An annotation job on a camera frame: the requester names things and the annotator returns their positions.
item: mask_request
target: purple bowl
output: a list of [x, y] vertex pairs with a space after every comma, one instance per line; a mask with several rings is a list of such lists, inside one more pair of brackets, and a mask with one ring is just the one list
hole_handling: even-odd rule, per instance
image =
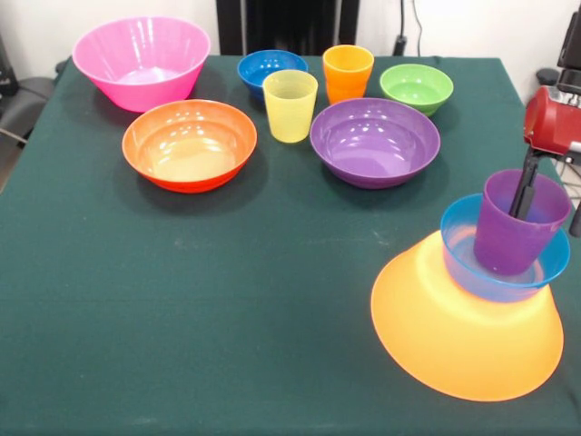
[[424, 114], [382, 98], [324, 109], [310, 128], [310, 142], [337, 177], [366, 189], [405, 183], [439, 151], [438, 129]]

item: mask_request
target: pink bowl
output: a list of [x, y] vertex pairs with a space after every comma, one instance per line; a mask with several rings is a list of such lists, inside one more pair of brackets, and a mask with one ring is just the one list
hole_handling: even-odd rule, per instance
[[81, 37], [73, 61], [115, 104], [146, 112], [186, 98], [210, 52], [210, 37], [166, 16], [124, 18]]

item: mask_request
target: cup rim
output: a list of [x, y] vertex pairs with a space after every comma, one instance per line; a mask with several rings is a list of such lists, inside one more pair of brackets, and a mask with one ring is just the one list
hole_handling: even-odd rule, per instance
[[526, 225], [526, 226], [553, 226], [557, 223], [559, 223], [559, 227], [561, 226], [561, 224], [566, 220], [567, 216], [569, 216], [569, 214], [571, 213], [571, 200], [569, 199], [568, 195], [566, 194], [565, 190], [563, 189], [563, 187], [555, 182], [553, 179], [551, 179], [550, 177], [547, 177], [544, 174], [537, 174], [537, 178], [541, 178], [551, 184], [553, 184], [554, 186], [559, 188], [559, 191], [562, 192], [562, 194], [564, 195], [564, 197], [566, 197], [566, 204], [567, 204], [567, 209], [566, 209], [566, 213], [562, 218], [559, 218], [558, 220], [553, 220], [550, 221], [548, 223], [532, 223], [530, 221], [524, 221], [524, 220], [519, 220], [518, 218], [515, 218], [514, 216], [510, 216], [510, 214], [502, 211], [494, 201], [492, 201], [492, 199], [490, 198], [489, 192], [488, 192], [488, 184], [490, 183], [490, 181], [493, 179], [493, 177], [498, 177], [500, 174], [503, 173], [522, 173], [522, 170], [516, 169], [516, 168], [509, 168], [509, 169], [505, 169], [505, 170], [500, 170], [500, 171], [496, 171], [495, 173], [491, 174], [487, 180], [484, 182], [484, 189], [482, 190], [483, 193], [483, 198], [486, 198], [488, 200], [488, 202], [492, 205], [493, 209], [496, 212], [502, 213], [504, 215], [507, 216], [507, 218], [509, 219], [509, 221], [511, 222], [517, 222], [519, 223], [519, 225]]
[[269, 74], [264, 79], [264, 82], [262, 82], [262, 90], [264, 92], [265, 100], [266, 100], [266, 94], [267, 94], [267, 90], [266, 90], [267, 85], [269, 84], [270, 81], [274, 80], [278, 75], [282, 75], [282, 74], [298, 74], [298, 75], [302, 75], [304, 77], [308, 77], [308, 79], [310, 80], [310, 84], [313, 86], [313, 89], [311, 91], [309, 91], [307, 94], [302, 95], [300, 97], [282, 98], [282, 97], [279, 97], [275, 94], [268, 92], [270, 97], [272, 97], [276, 100], [280, 100], [282, 102], [297, 102], [299, 100], [308, 98], [311, 94], [315, 94], [315, 96], [317, 95], [317, 92], [319, 91], [319, 82], [317, 81], [317, 78], [314, 75], [312, 75], [311, 73], [307, 73], [306, 71], [301, 71], [301, 70], [280, 70], [280, 71], [275, 71], [272, 74]]
[[[357, 70], [346, 70], [344, 68], [338, 68], [337, 66], [330, 64], [330, 62], [327, 60], [327, 56], [329, 53], [335, 51], [335, 50], [340, 50], [343, 49], [345, 47], [355, 47], [365, 53], [367, 53], [369, 56], [371, 56], [371, 62], [369, 64], [366, 64], [365, 66], [358, 68]], [[375, 63], [375, 56], [373, 55], [373, 53], [368, 50], [365, 47], [362, 47], [361, 45], [353, 45], [353, 44], [340, 44], [340, 45], [334, 45], [333, 47], [329, 47], [327, 50], [325, 50], [325, 53], [323, 53], [323, 64], [326, 64], [327, 67], [335, 70], [335, 71], [339, 71], [342, 73], [360, 73], [362, 71], [367, 70], [370, 67], [373, 67], [373, 64]]]

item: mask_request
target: cup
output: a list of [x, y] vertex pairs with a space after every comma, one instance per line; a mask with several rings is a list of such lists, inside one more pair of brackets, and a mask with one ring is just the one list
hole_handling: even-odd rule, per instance
[[508, 214], [521, 170], [504, 170], [488, 177], [478, 224], [474, 255], [492, 273], [517, 275], [526, 271], [555, 236], [571, 212], [565, 190], [542, 174], [525, 221]]
[[309, 135], [318, 87], [317, 79], [299, 70], [277, 71], [264, 79], [266, 114], [275, 139], [292, 144]]
[[373, 68], [373, 54], [357, 45], [335, 45], [323, 53], [323, 71], [329, 103], [365, 94]]

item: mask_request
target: orange cup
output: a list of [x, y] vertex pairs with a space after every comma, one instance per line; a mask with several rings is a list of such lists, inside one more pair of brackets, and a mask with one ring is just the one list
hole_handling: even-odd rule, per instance
[[335, 45], [323, 54], [329, 103], [335, 104], [365, 94], [373, 68], [373, 54], [357, 45]]

